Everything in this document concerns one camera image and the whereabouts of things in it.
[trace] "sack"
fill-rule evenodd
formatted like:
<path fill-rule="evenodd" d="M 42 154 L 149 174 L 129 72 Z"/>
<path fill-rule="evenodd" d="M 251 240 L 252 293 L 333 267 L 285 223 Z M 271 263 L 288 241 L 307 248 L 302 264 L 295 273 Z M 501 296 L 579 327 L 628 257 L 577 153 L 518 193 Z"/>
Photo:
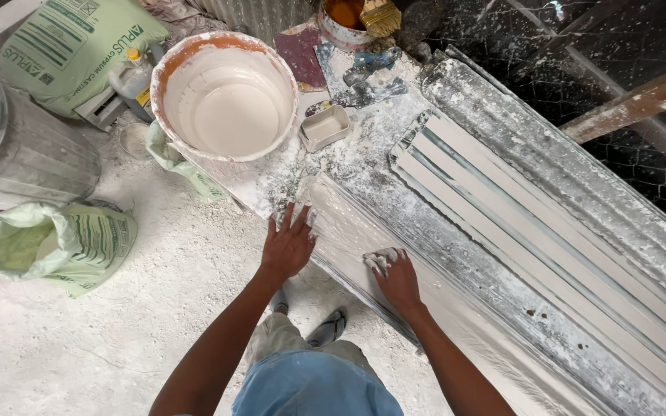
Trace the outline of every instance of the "sack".
<path fill-rule="evenodd" d="M 43 107 L 79 118 L 73 109 L 104 91 L 107 74 L 169 31 L 130 0 L 46 0 L 0 50 L 2 75 Z"/>
<path fill-rule="evenodd" d="M 0 279 L 53 279 L 77 298 L 120 267 L 137 233 L 129 213 L 23 203 L 0 213 Z"/>
<path fill-rule="evenodd" d="M 176 172 L 190 180 L 197 190 L 197 199 L 213 203 L 225 199 L 225 193 L 212 179 L 199 171 L 197 166 L 184 160 L 179 152 L 169 148 L 167 136 L 158 121 L 153 121 L 146 135 L 146 149 L 161 167 Z"/>

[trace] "paint brush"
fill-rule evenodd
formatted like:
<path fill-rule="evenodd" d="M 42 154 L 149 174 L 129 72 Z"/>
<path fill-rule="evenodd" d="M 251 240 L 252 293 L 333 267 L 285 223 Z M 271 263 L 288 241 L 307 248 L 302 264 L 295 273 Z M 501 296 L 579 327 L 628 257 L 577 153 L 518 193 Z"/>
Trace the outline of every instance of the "paint brush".
<path fill-rule="evenodd" d="M 400 29 L 402 13 L 389 0 L 365 0 L 359 16 L 366 32 L 377 38 L 386 38 Z"/>
<path fill-rule="evenodd" d="M 377 56 L 367 64 L 360 67 L 348 68 L 343 73 L 343 81 L 349 87 L 357 82 L 366 81 L 375 71 L 380 70 L 392 62 L 397 61 L 402 56 L 402 50 L 399 47 L 391 47 L 388 50 L 378 53 Z"/>
<path fill-rule="evenodd" d="M 368 82 L 359 82 L 353 84 L 351 88 L 341 92 L 332 99 L 320 101 L 317 104 L 311 105 L 305 111 L 305 117 L 310 117 L 332 105 L 362 108 L 390 99 L 394 96 L 399 96 L 406 92 L 408 92 L 408 87 L 405 85 L 402 78 L 399 77 L 392 80 L 392 82 L 385 87 L 373 87 Z"/>

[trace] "brush bristles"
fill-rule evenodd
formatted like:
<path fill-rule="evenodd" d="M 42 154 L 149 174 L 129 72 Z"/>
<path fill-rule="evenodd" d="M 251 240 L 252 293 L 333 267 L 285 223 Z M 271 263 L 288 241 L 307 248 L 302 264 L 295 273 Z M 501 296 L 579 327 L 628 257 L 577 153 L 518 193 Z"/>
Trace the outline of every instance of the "brush bristles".
<path fill-rule="evenodd" d="M 402 13 L 392 3 L 361 14 L 361 22 L 366 26 L 366 31 L 377 38 L 386 38 L 400 29 L 401 19 Z"/>

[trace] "shoe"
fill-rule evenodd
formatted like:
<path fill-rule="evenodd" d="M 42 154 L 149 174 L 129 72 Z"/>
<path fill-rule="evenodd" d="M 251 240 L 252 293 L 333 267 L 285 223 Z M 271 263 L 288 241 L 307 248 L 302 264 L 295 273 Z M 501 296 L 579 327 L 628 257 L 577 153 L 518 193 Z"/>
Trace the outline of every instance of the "shoe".
<path fill-rule="evenodd" d="M 284 294 L 284 286 L 277 289 L 276 293 L 274 293 L 272 300 L 269 302 L 269 308 L 272 309 L 272 312 L 276 312 L 277 309 L 284 309 L 284 312 L 282 312 L 284 315 L 289 313 L 289 303 L 287 303 L 286 295 Z"/>
<path fill-rule="evenodd" d="M 307 344 L 312 348 L 320 348 L 336 341 L 343 335 L 343 330 L 346 328 L 346 316 L 343 310 L 338 309 L 325 321 L 320 324 L 308 337 Z"/>

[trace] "plastic jug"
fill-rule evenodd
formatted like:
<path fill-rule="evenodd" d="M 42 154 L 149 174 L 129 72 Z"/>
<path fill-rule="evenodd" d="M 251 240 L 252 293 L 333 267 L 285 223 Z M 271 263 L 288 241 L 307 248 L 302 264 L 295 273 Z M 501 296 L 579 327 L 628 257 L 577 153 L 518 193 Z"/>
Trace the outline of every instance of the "plastic jug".
<path fill-rule="evenodd" d="M 127 48 L 129 61 L 120 62 L 109 73 L 109 85 L 120 95 L 135 115 L 143 121 L 155 118 L 150 103 L 150 79 L 153 67 L 134 47 Z"/>

